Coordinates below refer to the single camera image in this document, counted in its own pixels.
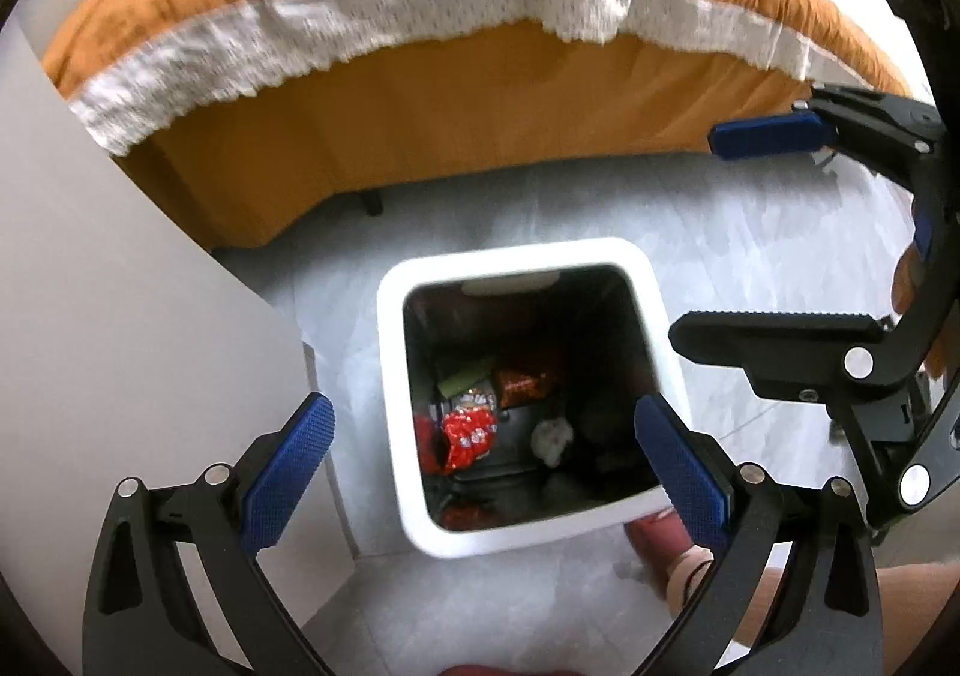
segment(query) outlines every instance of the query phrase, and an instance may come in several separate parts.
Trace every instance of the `white lace trim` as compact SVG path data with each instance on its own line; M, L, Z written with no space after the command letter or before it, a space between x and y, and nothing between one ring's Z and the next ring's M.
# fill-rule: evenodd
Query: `white lace trim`
M89 79L69 101L114 155L194 107L254 96L335 61L522 20L570 42L635 35L725 53L796 80L867 85L809 37L712 0L244 0L176 25Z

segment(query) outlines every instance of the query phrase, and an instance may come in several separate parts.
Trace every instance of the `gray tile floor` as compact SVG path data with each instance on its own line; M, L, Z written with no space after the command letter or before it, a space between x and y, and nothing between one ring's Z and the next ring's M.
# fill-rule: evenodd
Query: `gray tile floor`
M653 263L671 320L693 309L889 311L911 236L901 197L846 160L723 164L603 158L383 192L386 212L334 198L263 249L225 251L240 280L299 323L337 407L332 457L356 574L306 627L341 676L436 676L477 662L632 673L669 619L617 529L508 554L436 561L400 528L376 338L376 289L403 259L617 235ZM683 363L696 428L779 481L853 480L816 406L752 394L739 371Z

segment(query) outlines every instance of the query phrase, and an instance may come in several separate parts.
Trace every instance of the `trash can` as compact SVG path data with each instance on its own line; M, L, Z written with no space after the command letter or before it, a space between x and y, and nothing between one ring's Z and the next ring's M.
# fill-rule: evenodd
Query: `trash can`
M420 550L520 548L667 504L632 413L659 392L689 423L689 404L632 243L409 259L383 278L377 325L400 518Z

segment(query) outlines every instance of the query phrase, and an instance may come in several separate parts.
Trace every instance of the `orange blanket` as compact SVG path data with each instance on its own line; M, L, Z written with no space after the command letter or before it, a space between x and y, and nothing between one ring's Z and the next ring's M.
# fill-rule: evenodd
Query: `orange blanket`
M85 0L44 66L207 247L340 191L699 149L809 80L905 93L829 0Z

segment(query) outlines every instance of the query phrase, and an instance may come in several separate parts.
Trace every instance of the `red shoe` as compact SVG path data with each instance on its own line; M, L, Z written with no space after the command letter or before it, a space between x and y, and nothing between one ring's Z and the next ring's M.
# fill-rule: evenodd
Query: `red shoe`
M500 668L484 668L483 665L457 665L440 673L440 676L522 676ZM555 670L553 673L541 673L539 676L582 676L569 670Z
M628 521L623 530L637 557L650 569L654 590L659 596L666 596L670 572L680 563L680 557L693 548L693 540L680 521L680 515L673 508L667 508Z

